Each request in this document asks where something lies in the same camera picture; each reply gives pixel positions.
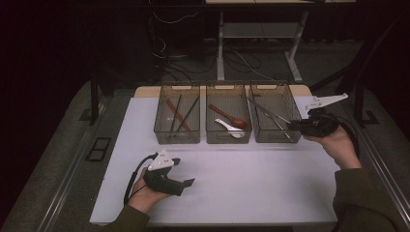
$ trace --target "white table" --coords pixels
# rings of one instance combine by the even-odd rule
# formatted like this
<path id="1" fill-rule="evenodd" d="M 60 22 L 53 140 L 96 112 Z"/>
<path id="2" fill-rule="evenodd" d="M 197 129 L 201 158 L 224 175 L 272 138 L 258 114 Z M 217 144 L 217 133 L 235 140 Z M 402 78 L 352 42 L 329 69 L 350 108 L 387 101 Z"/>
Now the white table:
<path id="1" fill-rule="evenodd" d="M 106 224 L 117 218 L 132 172 L 145 157 L 163 148 L 181 159 L 168 177 L 195 181 L 181 196 L 159 203 L 150 213 L 151 225 L 290 225 L 337 220 L 332 201 L 338 167 L 319 144 L 303 138 L 297 144 L 258 144 L 253 134 L 249 144 L 207 144 L 205 98 L 201 98 L 201 142 L 159 145 L 153 132 L 158 91 L 149 90 L 141 90 L 144 98 L 130 101 L 91 223 Z M 306 94 L 306 87 L 303 92 L 295 101 L 307 117 L 304 105 L 312 96 Z"/>

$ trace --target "vr controller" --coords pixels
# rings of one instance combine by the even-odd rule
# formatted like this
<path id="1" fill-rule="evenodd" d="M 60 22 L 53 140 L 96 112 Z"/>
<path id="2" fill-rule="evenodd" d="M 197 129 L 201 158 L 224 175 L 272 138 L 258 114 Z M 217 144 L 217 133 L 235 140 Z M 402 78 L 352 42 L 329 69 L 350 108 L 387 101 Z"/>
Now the vr controller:
<path id="1" fill-rule="evenodd" d="M 124 196 L 124 205 L 126 205 L 129 201 L 130 193 L 132 191 L 132 185 L 136 179 L 137 172 L 146 160 L 153 160 L 153 162 L 148 166 L 148 170 L 145 171 L 143 179 L 146 186 L 154 191 L 180 196 L 184 191 L 184 188 L 190 187 L 195 180 L 189 179 L 183 182 L 178 182 L 169 179 L 167 177 L 168 172 L 171 170 L 172 166 L 178 165 L 181 160 L 172 159 L 169 156 L 168 152 L 163 149 L 159 153 L 155 153 L 154 155 L 146 157 L 132 173 Z"/>
<path id="2" fill-rule="evenodd" d="M 293 131 L 300 131 L 301 134 L 315 137 L 325 137 L 335 132 L 340 122 L 331 113 L 326 113 L 325 108 L 311 109 L 308 119 L 291 120 L 287 127 Z"/>

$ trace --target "person's left hand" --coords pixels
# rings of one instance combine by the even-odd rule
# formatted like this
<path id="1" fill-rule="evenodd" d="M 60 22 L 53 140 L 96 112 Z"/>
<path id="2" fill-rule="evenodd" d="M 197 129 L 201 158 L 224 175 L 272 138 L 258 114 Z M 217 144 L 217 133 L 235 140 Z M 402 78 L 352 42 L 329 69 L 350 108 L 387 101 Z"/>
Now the person's left hand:
<path id="1" fill-rule="evenodd" d="M 147 168 L 143 168 L 138 180 L 133 184 L 132 196 L 127 203 L 144 214 L 147 214 L 159 201 L 170 196 L 170 194 L 154 191 L 146 186 L 143 179 L 146 171 Z"/>

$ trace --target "dark background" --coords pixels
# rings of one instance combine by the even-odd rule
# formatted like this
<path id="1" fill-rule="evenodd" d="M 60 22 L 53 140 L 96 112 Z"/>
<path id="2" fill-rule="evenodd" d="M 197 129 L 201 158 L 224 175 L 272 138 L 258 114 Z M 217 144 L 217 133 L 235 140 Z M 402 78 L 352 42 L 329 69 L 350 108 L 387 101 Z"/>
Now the dark background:
<path id="1" fill-rule="evenodd" d="M 17 200 L 73 96 L 92 73 L 100 78 L 102 90 L 108 95 L 119 87 L 133 88 L 144 81 L 156 81 L 158 76 L 154 68 L 156 61 L 150 54 L 152 27 L 147 27 L 146 14 L 84 16 L 71 9 L 70 3 L 61 2 L 0 2 L 0 224 Z M 363 40 L 368 27 L 380 26 L 366 22 L 368 12 L 361 8 L 333 10 L 331 14 L 312 11 L 304 39 L 328 43 Z M 218 14 L 200 14 L 192 23 L 196 31 L 187 34 L 183 32 L 188 25 L 174 28 L 157 25 L 157 33 L 173 38 L 175 46 L 184 38 L 193 37 L 193 44 L 186 43 L 187 50 L 192 56 L 200 57 L 201 40 L 215 37 L 218 32 L 214 24 L 218 23 Z M 409 79 L 405 75 L 410 54 L 408 25 L 408 17 L 399 20 L 376 52 L 366 76 L 371 76 L 368 87 L 409 137 L 410 127 L 405 119 L 409 113 L 408 95 L 405 95 L 409 85 L 402 84 Z M 151 76 L 151 79 L 140 79 L 141 76 Z"/>

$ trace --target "spoon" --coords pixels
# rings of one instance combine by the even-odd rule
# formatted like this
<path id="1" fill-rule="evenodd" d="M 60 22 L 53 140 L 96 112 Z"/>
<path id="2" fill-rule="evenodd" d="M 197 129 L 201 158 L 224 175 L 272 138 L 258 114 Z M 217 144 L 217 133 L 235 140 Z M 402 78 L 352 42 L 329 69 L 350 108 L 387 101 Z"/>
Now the spoon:
<path id="1" fill-rule="evenodd" d="M 223 120 L 221 120 L 221 119 L 216 119 L 215 122 L 224 125 L 226 127 L 226 129 L 229 130 L 228 133 L 230 133 L 233 137 L 242 138 L 243 136 L 245 136 L 245 133 L 243 132 L 242 129 L 234 128 L 234 127 L 228 125 L 227 123 L 223 122 Z"/>
<path id="2" fill-rule="evenodd" d="M 235 128 L 245 129 L 247 127 L 248 124 L 244 120 L 230 116 L 229 114 L 227 114 L 227 113 L 223 112 L 222 110 L 218 109 L 213 104 L 209 104 L 208 106 L 211 109 L 215 110 L 217 113 L 219 113 L 219 114 L 225 116 L 226 118 L 228 118 L 229 121 L 231 122 L 232 126 L 234 126 Z"/>

